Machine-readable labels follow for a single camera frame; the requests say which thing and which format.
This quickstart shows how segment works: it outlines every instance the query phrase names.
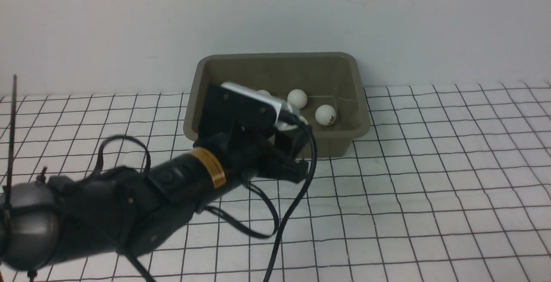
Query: ping pong ball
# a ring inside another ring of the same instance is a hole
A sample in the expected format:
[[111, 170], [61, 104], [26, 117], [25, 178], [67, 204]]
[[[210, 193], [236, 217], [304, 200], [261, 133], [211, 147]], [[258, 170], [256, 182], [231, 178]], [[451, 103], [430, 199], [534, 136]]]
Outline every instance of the ping pong ball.
[[267, 90], [259, 90], [258, 92], [261, 93], [261, 94], [265, 94], [266, 96], [271, 96], [272, 95]]
[[302, 109], [308, 101], [306, 93], [302, 90], [291, 90], [287, 95], [287, 102], [293, 104], [295, 107]]
[[337, 111], [328, 104], [324, 104], [316, 110], [316, 121], [319, 125], [329, 126], [337, 120]]

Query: robotic arm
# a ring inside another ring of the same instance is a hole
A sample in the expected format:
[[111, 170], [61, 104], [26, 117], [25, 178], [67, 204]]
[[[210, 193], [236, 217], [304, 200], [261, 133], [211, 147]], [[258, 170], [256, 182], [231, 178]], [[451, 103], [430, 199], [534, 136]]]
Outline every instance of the robotic arm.
[[[294, 106], [237, 84], [210, 85], [201, 112], [194, 149], [150, 167], [149, 152], [137, 139], [116, 135], [98, 151], [92, 173], [80, 181], [67, 176], [45, 177], [12, 186], [15, 90], [10, 124], [10, 155], [4, 194], [0, 196], [0, 259], [31, 281], [44, 266], [116, 251], [126, 256], [148, 282], [154, 279], [138, 256], [158, 248], [193, 214], [209, 211], [247, 235], [267, 239], [276, 235], [276, 260], [283, 229], [313, 178], [316, 143], [311, 126], [299, 119]], [[299, 128], [282, 133], [282, 124]], [[118, 166], [103, 172], [103, 150], [117, 139], [137, 143], [145, 150], [143, 172]], [[312, 160], [296, 161], [310, 143]], [[268, 197], [252, 184], [255, 176], [305, 184], [280, 219]], [[248, 229], [220, 208], [209, 206], [243, 185], [260, 196], [273, 215], [274, 230], [262, 234]]]

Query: orange label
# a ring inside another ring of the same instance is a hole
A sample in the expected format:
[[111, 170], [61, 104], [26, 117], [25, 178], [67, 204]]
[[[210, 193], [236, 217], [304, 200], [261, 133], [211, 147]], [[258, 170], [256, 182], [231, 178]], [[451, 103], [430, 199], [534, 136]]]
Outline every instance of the orange label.
[[193, 151], [189, 152], [189, 154], [195, 156], [195, 158], [201, 161], [201, 164], [205, 166], [210, 174], [210, 177], [212, 178], [214, 188], [219, 188], [226, 184], [226, 174], [224, 173], [224, 168], [222, 168], [222, 165], [213, 153], [202, 147], [196, 147]]

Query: white grid mat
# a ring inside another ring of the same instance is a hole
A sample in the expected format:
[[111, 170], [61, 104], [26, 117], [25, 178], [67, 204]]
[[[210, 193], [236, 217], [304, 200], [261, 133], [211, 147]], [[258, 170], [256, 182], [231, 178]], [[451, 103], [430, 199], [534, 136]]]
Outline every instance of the white grid mat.
[[[551, 88], [494, 84], [366, 88], [374, 127], [346, 156], [320, 160], [283, 236], [273, 282], [551, 281]], [[138, 136], [153, 164], [191, 149], [187, 94], [25, 97], [18, 104], [14, 182], [83, 178], [114, 133]], [[0, 99], [6, 173], [9, 97]], [[104, 169], [143, 165], [131, 143], [106, 149]], [[258, 183], [284, 213], [299, 187]], [[244, 188], [219, 204], [269, 231]], [[209, 213], [140, 261], [159, 282], [260, 281], [273, 239], [250, 239]], [[2, 267], [6, 281], [26, 281]], [[140, 281], [114, 253], [44, 268], [37, 281]]]

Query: black cable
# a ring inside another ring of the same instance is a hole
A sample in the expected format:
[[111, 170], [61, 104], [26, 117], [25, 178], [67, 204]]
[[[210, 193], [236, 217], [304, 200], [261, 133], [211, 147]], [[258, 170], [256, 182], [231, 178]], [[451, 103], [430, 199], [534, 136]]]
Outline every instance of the black cable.
[[229, 215], [226, 211], [219, 209], [215, 206], [207, 206], [205, 207], [206, 211], [209, 211], [210, 213], [216, 215], [217, 217], [220, 217], [224, 221], [226, 221], [228, 224], [232, 225], [235, 229], [238, 231], [253, 237], [257, 239], [268, 239], [276, 234], [276, 232], [279, 229], [279, 216], [277, 214], [277, 210], [268, 198], [264, 192], [258, 188], [256, 185], [250, 183], [250, 182], [243, 182], [243, 186], [250, 190], [251, 192], [254, 192], [254, 194], [260, 196], [260, 198], [264, 201], [264, 203], [268, 206], [268, 209], [270, 210], [270, 213], [272, 213], [273, 221], [274, 221], [274, 229], [271, 234], [265, 235], [264, 233], [256, 232], [245, 225], [243, 223], [237, 221], [232, 215]]
[[314, 171], [316, 170], [316, 163], [317, 163], [316, 139], [313, 137], [313, 133], [308, 129], [306, 124], [302, 122], [300, 119], [298, 119], [298, 117], [295, 117], [293, 115], [288, 115], [286, 112], [282, 113], [281, 119], [283, 121], [286, 121], [286, 123], [297, 125], [301, 129], [303, 129], [303, 131], [308, 135], [308, 138], [310, 140], [310, 150], [312, 151], [311, 153], [312, 160], [310, 162], [310, 168], [308, 170], [308, 177], [304, 181], [303, 187], [300, 189], [295, 200], [293, 200], [293, 203], [291, 203], [291, 206], [289, 206], [289, 209], [283, 216], [283, 219], [281, 220], [281, 224], [279, 225], [277, 235], [275, 236], [274, 247], [272, 249], [272, 256], [270, 257], [268, 268], [266, 269], [266, 274], [264, 275], [264, 282], [268, 282], [270, 280], [274, 265], [276, 263], [277, 253], [278, 253], [279, 245], [281, 244], [281, 241], [282, 241], [283, 230], [285, 229], [285, 225], [287, 225], [287, 221], [289, 220], [289, 217], [291, 217], [291, 214], [297, 208], [297, 206], [299, 205], [299, 202], [303, 199], [308, 188], [310, 187], [310, 184], [313, 180]]
[[142, 149], [145, 151], [145, 168], [143, 170], [143, 176], [144, 177], [147, 177], [148, 174], [149, 174], [149, 170], [151, 168], [151, 154], [149, 153], [149, 150], [147, 149], [147, 146], [141, 142], [139, 139], [136, 139], [135, 137], [132, 137], [132, 136], [127, 136], [127, 135], [114, 135], [114, 136], [111, 136], [111, 137], [108, 137], [107, 139], [105, 139], [102, 144], [100, 145], [100, 148], [98, 150], [98, 160], [96, 160], [96, 165], [94, 166], [94, 170], [92, 171], [92, 173], [85, 177], [84, 179], [80, 180], [78, 182], [78, 184], [86, 184], [87, 182], [90, 182], [91, 180], [93, 180], [94, 178], [98, 177], [100, 174], [102, 174], [102, 170], [103, 170], [103, 164], [104, 164], [104, 159], [103, 159], [103, 151], [105, 149], [105, 146], [117, 139], [122, 139], [122, 140], [128, 140], [130, 142], [133, 142], [133, 143], [136, 143], [137, 145], [139, 145], [140, 147], [142, 147]]

